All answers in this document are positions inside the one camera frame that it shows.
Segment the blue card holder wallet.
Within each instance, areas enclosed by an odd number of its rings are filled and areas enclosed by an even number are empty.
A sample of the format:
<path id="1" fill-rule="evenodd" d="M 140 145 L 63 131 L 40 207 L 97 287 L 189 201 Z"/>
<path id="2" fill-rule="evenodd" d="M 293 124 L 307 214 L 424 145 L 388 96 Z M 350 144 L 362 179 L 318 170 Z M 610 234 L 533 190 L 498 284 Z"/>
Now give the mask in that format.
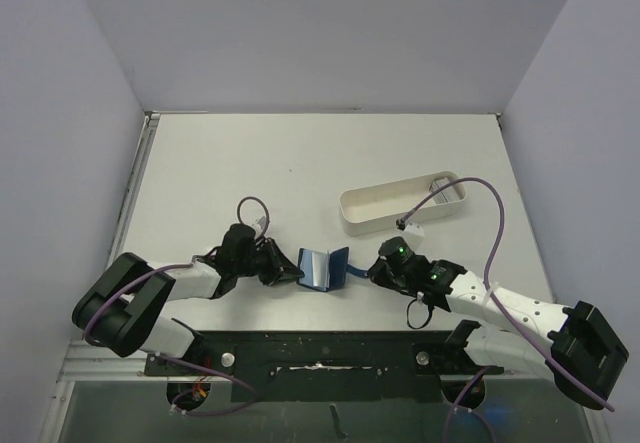
<path id="1" fill-rule="evenodd" d="M 302 276 L 297 279 L 297 284 L 310 290 L 327 293 L 342 289 L 348 275 L 367 279 L 367 271 L 352 265 L 349 262 L 349 255 L 349 247 L 332 252 L 300 248 L 298 269 L 302 272 Z"/>

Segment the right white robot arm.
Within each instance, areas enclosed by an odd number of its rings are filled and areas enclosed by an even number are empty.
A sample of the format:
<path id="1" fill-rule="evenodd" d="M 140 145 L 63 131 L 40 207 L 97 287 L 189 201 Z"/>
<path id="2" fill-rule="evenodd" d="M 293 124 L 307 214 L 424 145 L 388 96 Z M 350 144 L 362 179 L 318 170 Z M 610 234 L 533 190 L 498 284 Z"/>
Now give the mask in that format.
<path id="1" fill-rule="evenodd" d="M 629 352 L 594 305 L 568 307 L 485 284 L 459 264 L 415 254 L 401 237 L 382 243 L 368 277 L 429 309 L 463 316 L 445 347 L 452 369 L 466 372 L 477 365 L 528 373 L 553 381 L 586 408 L 610 406 Z"/>

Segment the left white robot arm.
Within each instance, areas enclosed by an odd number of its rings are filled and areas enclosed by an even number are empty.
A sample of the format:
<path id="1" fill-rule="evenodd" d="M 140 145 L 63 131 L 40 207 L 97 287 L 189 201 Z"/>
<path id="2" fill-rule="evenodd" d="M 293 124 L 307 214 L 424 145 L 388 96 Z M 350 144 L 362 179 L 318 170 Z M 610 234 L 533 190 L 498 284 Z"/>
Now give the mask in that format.
<path id="1" fill-rule="evenodd" d="M 202 365 L 204 350 L 195 330 L 161 315 L 166 303 L 219 299 L 243 278 L 274 286 L 303 277 L 274 239 L 234 223 L 219 245 L 188 263 L 154 267 L 134 253 L 121 254 L 81 297 L 71 320 L 88 343 L 120 357 L 167 355 L 177 371 L 190 374 Z"/>

